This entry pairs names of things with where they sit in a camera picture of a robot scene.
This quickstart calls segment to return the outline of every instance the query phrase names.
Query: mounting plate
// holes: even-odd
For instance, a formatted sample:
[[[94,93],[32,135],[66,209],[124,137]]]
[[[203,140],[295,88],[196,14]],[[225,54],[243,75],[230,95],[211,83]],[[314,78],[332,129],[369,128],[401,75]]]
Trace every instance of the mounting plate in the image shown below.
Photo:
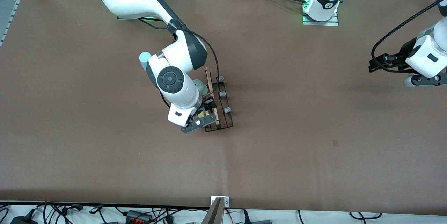
[[[224,205],[225,208],[229,208],[229,207],[230,207],[230,197],[228,197],[228,196],[211,196],[210,205],[213,204],[214,200],[215,200],[217,197],[223,197],[223,198],[224,198],[224,200],[225,200],[225,205]]]

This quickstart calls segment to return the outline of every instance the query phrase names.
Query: brown table surface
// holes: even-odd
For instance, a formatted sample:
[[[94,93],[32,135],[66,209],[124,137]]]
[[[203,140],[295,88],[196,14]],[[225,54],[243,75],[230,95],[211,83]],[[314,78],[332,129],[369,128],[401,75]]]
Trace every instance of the brown table surface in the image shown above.
[[[216,50],[234,121],[184,135],[138,60],[169,33],[100,0],[22,0],[0,49],[0,198],[447,214],[446,89],[367,69],[433,0],[343,1],[318,27],[286,0],[166,0]]]

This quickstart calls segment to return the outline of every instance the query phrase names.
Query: white floor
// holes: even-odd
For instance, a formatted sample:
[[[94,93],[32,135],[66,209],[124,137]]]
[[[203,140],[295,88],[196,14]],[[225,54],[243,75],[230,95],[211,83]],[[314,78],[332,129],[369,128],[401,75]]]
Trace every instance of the white floor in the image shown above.
[[[3,221],[4,224],[11,222],[13,217],[25,216],[29,210],[33,207],[31,206],[11,206],[9,207],[9,213]],[[46,209],[46,215],[50,212],[50,207]],[[85,207],[81,212],[76,210],[70,210],[67,216],[73,224],[103,224],[99,213],[90,214],[88,213],[92,207]],[[149,208],[120,208],[121,211],[139,211],[141,213],[152,211]],[[236,211],[231,213],[233,223],[237,224],[244,221],[244,213],[238,209],[230,209],[230,211]],[[254,221],[264,221],[270,220],[273,224],[301,224],[298,218],[297,211],[282,211],[282,210],[247,210],[249,213],[250,220]],[[108,223],[118,222],[124,224],[126,218],[120,214],[115,208],[103,208],[102,214],[104,219]],[[374,213],[363,213],[364,217],[374,216]],[[174,224],[186,224],[194,222],[195,224],[201,223],[203,217],[206,215],[204,211],[180,211],[174,214]],[[347,212],[319,212],[319,211],[301,211],[301,216],[304,224],[362,224],[362,221],[357,221],[352,219]],[[39,211],[35,211],[33,218],[39,224],[43,224],[43,215]],[[65,223],[62,218],[59,218],[59,224]],[[367,224],[446,224],[447,216],[422,216],[422,215],[401,215],[401,214],[383,214],[379,219],[374,219],[367,221]],[[223,218],[223,224],[232,224],[228,214],[225,214]]]

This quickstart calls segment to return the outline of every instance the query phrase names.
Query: power adapter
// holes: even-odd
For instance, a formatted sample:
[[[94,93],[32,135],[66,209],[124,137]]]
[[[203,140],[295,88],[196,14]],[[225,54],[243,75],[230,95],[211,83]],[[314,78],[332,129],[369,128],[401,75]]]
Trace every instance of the power adapter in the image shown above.
[[[38,224],[36,221],[32,219],[27,220],[25,216],[17,216],[11,221],[11,224]]]
[[[126,214],[126,223],[149,224],[149,222],[151,221],[151,218],[152,217],[148,214],[130,210]]]

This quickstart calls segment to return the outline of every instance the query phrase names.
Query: wooden stick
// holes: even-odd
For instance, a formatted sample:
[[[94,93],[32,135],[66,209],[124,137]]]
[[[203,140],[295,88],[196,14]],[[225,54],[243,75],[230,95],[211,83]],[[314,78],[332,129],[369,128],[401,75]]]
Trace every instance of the wooden stick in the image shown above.
[[[213,82],[211,81],[211,70],[209,68],[205,68],[205,74],[206,74],[206,79],[208,80],[208,87],[209,87],[209,92],[211,92],[210,96],[214,99],[214,92],[213,91]],[[219,122],[219,116],[217,116],[217,108],[213,108],[213,114],[216,115],[216,125],[220,125]]]

